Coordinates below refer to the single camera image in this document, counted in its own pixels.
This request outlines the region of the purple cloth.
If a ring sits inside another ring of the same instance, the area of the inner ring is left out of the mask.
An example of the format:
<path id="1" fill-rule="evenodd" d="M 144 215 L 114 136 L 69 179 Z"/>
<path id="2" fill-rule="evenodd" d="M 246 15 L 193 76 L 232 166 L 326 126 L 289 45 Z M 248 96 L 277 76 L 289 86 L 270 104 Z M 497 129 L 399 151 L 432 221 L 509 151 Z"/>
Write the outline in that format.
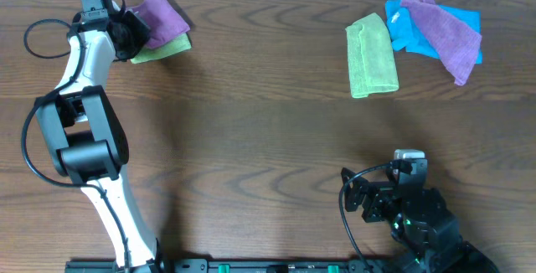
<path id="1" fill-rule="evenodd" d="M 433 0 L 401 0 L 415 26 L 438 53 L 456 85 L 464 85 L 476 62 L 482 36 Z"/>
<path id="2" fill-rule="evenodd" d="M 190 30 L 168 0 L 144 0 L 130 10 L 150 28 L 150 39 L 145 44 L 148 49 L 160 48 Z"/>

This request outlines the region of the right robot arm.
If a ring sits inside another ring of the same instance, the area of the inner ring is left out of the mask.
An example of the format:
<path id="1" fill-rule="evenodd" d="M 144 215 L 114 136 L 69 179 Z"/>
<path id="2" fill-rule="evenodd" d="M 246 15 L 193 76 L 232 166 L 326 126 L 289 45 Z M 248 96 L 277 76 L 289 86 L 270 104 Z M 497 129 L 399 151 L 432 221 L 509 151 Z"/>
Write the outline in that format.
<path id="1" fill-rule="evenodd" d="M 406 248 L 393 260 L 373 262 L 357 251 L 363 272 L 497 272 L 496 265 L 465 241 L 457 217 L 435 188 L 425 188 L 427 164 L 395 160 L 354 173 L 341 171 L 338 203 L 344 228 L 357 243 L 345 217 L 363 209 L 367 223 L 385 221 L 391 237 Z"/>

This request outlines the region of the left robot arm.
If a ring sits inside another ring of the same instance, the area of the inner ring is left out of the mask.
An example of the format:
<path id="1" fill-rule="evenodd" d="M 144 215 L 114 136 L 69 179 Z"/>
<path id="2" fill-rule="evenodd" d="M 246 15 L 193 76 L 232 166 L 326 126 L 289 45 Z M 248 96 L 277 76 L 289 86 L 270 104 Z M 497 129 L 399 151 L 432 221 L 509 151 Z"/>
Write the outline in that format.
<path id="1" fill-rule="evenodd" d="M 144 222 L 127 178 L 126 134 L 105 93 L 116 60 L 131 59 L 148 41 L 149 27 L 131 11 L 91 7 L 69 26 L 64 76 L 36 99 L 36 118 L 59 175 L 93 203 L 114 246 L 113 261 L 69 262 L 82 272 L 169 272 L 157 236 Z"/>

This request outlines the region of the folded green cloth left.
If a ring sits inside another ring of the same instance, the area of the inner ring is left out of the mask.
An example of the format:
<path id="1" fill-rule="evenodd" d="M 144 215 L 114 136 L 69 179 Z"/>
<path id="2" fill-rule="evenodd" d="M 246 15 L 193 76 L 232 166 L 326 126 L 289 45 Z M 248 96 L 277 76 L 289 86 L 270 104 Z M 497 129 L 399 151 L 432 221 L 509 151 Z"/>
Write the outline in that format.
<path id="1" fill-rule="evenodd" d="M 183 51 L 190 50 L 191 48 L 192 45 L 189 37 L 184 33 L 156 49 L 142 49 L 133 59 L 131 59 L 131 62 L 133 64 L 141 64 L 153 60 L 165 59 Z"/>

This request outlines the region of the green cloth right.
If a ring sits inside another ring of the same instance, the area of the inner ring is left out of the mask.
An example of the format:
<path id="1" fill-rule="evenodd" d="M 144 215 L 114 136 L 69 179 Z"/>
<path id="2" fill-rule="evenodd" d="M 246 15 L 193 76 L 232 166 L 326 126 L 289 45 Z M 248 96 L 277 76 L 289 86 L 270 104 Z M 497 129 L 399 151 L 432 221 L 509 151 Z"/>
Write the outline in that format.
<path id="1" fill-rule="evenodd" d="M 389 31 L 377 13 L 360 18 L 345 28 L 348 78 L 354 99 L 399 89 Z"/>

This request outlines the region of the blue cloth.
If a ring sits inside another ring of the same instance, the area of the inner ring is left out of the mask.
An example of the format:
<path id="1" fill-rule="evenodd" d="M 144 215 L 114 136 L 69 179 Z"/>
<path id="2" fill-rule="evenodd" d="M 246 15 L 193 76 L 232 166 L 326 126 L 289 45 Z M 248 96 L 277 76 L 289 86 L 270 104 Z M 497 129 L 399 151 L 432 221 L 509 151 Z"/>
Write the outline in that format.
<path id="1" fill-rule="evenodd" d="M 387 16 L 386 24 L 394 51 L 405 49 L 410 53 L 423 54 L 439 59 L 438 53 L 415 26 L 408 10 L 400 6 L 400 0 L 388 0 L 384 8 Z M 460 19 L 476 32 L 481 32 L 481 14 L 479 12 L 444 5 L 440 5 L 440 8 Z"/>

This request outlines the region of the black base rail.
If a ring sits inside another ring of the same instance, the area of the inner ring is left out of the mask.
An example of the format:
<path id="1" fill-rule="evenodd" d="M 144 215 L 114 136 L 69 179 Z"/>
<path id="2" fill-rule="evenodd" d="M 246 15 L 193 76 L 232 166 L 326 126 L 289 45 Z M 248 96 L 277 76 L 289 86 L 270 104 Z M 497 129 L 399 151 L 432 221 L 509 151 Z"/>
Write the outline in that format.
<path id="1" fill-rule="evenodd" d="M 268 260 L 164 260 L 120 268 L 115 261 L 73 260 L 65 273 L 359 273 L 367 272 L 360 260 L 268 261 Z"/>

